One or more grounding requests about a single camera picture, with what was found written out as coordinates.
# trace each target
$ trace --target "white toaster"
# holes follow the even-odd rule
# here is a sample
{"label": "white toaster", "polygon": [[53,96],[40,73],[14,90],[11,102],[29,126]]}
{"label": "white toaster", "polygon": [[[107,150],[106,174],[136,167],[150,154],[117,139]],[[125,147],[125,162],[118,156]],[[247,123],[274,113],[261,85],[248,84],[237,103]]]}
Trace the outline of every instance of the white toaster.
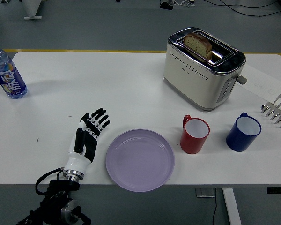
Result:
{"label": "white toaster", "polygon": [[[184,45],[189,33],[207,38],[212,45],[211,60]],[[246,83],[240,76],[245,61],[245,55],[236,48],[201,29],[187,28],[168,39],[164,78],[197,107],[210,111],[228,99],[236,81]]]}

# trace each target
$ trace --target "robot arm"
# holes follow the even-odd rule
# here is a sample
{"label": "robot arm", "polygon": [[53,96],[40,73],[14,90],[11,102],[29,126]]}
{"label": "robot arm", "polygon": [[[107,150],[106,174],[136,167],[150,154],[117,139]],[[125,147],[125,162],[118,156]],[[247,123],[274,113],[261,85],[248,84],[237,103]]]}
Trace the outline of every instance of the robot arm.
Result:
{"label": "robot arm", "polygon": [[69,160],[63,169],[66,180],[79,182],[83,179],[87,166],[93,162],[97,138],[110,124],[108,115],[102,108],[89,115],[86,113],[77,128],[74,149],[70,149]]}
{"label": "robot arm", "polygon": [[[97,138],[102,130],[110,123],[106,121],[106,110],[98,109],[91,115],[85,114],[76,131],[74,149],[69,151],[69,160],[64,168],[50,171],[40,177],[36,182],[36,193],[45,195],[40,207],[17,225],[42,225],[43,222],[51,225],[74,225],[78,218],[90,225],[91,220],[81,212],[76,200],[68,197],[71,191],[79,190],[79,181],[83,179],[87,166],[93,162],[97,146]],[[56,180],[51,180],[46,192],[40,192],[39,183],[53,173],[57,174]],[[59,173],[65,179],[59,180]]]}

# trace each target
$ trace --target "mug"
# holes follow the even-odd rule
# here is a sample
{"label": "mug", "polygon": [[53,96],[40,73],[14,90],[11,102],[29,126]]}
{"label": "mug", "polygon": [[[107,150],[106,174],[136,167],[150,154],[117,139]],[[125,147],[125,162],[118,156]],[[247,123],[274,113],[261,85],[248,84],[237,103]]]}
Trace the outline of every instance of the mug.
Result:
{"label": "mug", "polygon": [[260,123],[243,112],[236,119],[226,138],[226,143],[234,151],[245,151],[260,133]]}
{"label": "mug", "polygon": [[183,133],[180,146],[188,154],[198,153],[210,133],[209,125],[202,119],[186,115],[183,118]]}

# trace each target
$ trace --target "toaster vent holes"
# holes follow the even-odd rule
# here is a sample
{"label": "toaster vent holes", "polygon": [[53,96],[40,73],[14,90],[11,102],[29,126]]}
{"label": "toaster vent holes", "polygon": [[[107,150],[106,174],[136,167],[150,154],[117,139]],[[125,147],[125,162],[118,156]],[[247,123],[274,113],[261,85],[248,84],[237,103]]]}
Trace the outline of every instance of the toaster vent holes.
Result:
{"label": "toaster vent holes", "polygon": [[180,62],[181,64],[183,64],[183,66],[185,66],[186,68],[189,68],[192,72],[194,72],[195,74],[197,74],[198,76],[202,77],[205,80],[208,80],[208,77],[205,76],[204,74],[202,74],[201,72],[199,72],[198,70],[196,70],[195,68],[191,67],[188,65],[188,63],[184,62],[182,59],[180,59],[176,54],[174,54],[173,52],[170,51],[170,55],[175,58],[178,62]]}

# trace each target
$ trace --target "purple plate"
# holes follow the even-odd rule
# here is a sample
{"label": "purple plate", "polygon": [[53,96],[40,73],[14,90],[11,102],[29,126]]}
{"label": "purple plate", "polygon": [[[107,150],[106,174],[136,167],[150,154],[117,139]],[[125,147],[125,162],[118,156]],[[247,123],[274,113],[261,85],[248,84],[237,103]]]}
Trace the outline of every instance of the purple plate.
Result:
{"label": "purple plate", "polygon": [[160,134],[145,129],[130,130],[118,136],[106,154],[106,168],[119,186],[129,191],[151,191],[171,176],[175,157]]}

